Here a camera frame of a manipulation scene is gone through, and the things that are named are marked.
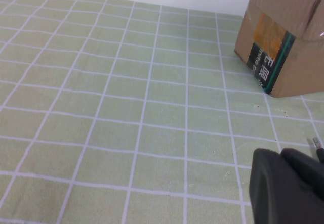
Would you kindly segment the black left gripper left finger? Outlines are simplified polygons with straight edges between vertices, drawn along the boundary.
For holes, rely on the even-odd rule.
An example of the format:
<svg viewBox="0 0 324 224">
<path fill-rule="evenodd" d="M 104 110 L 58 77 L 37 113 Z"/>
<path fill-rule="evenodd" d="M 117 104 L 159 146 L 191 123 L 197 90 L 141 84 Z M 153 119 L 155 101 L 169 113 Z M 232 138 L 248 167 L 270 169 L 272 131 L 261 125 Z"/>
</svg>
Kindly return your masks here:
<svg viewBox="0 0 324 224">
<path fill-rule="evenodd" d="M 275 151 L 254 151 L 249 195 L 255 223 L 323 223 L 323 200 Z"/>
</svg>

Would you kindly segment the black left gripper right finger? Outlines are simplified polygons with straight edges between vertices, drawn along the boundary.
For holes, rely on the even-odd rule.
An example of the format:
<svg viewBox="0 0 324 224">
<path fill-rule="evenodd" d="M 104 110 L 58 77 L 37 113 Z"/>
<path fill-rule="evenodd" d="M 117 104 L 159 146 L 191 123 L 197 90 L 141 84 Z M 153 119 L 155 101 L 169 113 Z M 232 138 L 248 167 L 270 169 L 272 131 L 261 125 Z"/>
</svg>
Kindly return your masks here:
<svg viewBox="0 0 324 224">
<path fill-rule="evenodd" d="M 316 149 L 316 154 L 319 161 L 292 148 L 284 148 L 280 153 L 295 173 L 323 200 L 323 148 Z"/>
</svg>

